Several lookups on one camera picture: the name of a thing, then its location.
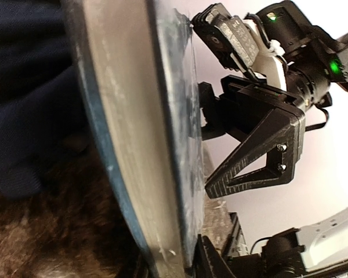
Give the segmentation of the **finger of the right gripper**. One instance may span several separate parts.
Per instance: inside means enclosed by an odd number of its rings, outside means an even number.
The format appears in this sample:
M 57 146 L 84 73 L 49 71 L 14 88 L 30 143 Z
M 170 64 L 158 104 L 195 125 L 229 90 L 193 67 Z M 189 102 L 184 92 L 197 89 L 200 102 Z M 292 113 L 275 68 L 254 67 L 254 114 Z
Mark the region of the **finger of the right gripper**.
M 205 184 L 209 198 L 287 184 L 302 154 L 305 115 L 298 108 L 273 108 Z
M 221 137 L 228 133 L 228 128 L 220 110 L 220 99 L 215 96 L 210 83 L 201 82 L 198 84 L 200 97 L 200 108 L 204 115 L 206 124 L 201 127 L 202 140 L 210 140 Z

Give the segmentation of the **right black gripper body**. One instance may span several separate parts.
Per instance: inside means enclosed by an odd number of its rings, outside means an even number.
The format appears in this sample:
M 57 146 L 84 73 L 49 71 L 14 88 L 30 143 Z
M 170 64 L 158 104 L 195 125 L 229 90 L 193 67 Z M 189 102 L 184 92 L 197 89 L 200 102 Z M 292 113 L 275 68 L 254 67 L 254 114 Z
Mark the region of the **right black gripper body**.
M 222 78 L 221 86 L 220 133 L 243 144 L 300 145 L 305 133 L 329 120 L 329 93 L 315 100 L 302 88 L 286 92 L 234 75 Z

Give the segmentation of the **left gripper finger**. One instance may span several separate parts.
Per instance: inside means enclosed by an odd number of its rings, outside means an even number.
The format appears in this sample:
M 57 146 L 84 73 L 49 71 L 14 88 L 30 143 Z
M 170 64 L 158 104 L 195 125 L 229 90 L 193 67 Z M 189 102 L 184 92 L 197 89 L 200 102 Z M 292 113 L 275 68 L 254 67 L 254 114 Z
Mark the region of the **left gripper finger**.
M 209 237 L 198 235 L 194 257 L 195 277 L 232 277 L 232 272 Z

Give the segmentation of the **dark blue hardcover book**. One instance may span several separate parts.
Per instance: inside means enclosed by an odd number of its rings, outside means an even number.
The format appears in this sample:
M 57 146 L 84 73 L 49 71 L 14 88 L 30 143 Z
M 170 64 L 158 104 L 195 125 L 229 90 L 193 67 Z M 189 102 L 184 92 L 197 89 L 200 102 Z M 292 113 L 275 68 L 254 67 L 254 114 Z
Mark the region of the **dark blue hardcover book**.
M 204 219 L 187 1 L 63 1 L 88 120 L 151 277 L 193 277 Z

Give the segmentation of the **navy blue student backpack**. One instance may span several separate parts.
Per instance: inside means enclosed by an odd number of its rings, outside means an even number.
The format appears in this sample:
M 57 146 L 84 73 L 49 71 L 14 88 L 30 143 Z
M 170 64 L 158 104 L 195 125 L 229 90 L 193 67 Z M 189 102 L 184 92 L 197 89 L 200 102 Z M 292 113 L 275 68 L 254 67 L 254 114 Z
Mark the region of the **navy blue student backpack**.
M 88 144 L 59 1 L 0 1 L 0 193 L 45 187 L 44 173 Z

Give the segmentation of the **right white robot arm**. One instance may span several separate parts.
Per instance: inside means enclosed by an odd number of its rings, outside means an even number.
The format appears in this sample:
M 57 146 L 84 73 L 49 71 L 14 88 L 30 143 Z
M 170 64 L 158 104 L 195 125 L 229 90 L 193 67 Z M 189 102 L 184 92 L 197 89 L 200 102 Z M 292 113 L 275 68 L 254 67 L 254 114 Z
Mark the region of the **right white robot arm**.
M 239 142 L 207 178 L 207 195 L 216 199 L 289 183 L 305 133 L 324 127 L 308 126 L 306 112 L 327 111 L 332 83 L 348 92 L 348 33 L 333 39 L 292 1 L 244 18 L 215 3 L 191 23 L 224 68 L 242 73 L 224 77 L 219 96 L 209 83 L 198 86 L 206 120 L 202 139 L 228 134 Z M 197 277 L 348 277 L 348 259 L 320 267 L 348 247 L 348 207 L 267 237 L 259 254 L 232 256 L 236 236 L 229 236 L 222 254 L 207 236 L 198 238 Z

